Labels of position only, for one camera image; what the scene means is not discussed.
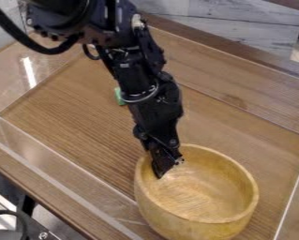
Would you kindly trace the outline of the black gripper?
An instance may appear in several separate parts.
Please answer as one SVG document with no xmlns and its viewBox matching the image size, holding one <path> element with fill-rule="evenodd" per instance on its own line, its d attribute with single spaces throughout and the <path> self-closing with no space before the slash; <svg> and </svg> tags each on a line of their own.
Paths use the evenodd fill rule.
<svg viewBox="0 0 299 240">
<path fill-rule="evenodd" d="M 152 172 L 160 179 L 184 161 L 176 131 L 183 116 L 181 91 L 165 71 L 156 76 L 127 71 L 119 75 L 119 86 L 135 124 L 132 134 L 149 153 Z"/>
</svg>

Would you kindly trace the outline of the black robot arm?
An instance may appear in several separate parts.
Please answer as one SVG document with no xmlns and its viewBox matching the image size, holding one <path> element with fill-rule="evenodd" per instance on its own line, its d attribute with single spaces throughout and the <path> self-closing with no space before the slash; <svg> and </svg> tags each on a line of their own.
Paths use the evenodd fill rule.
<svg viewBox="0 0 299 240">
<path fill-rule="evenodd" d="M 79 44 L 88 58 L 100 60 L 120 87 L 135 122 L 133 135 L 149 151 L 156 177 L 183 161 L 176 124 L 183 116 L 181 92 L 164 71 L 164 50 L 131 0 L 22 0 L 26 25 L 59 43 L 40 45 L 0 8 L 0 27 L 30 50 L 64 53 Z"/>
</svg>

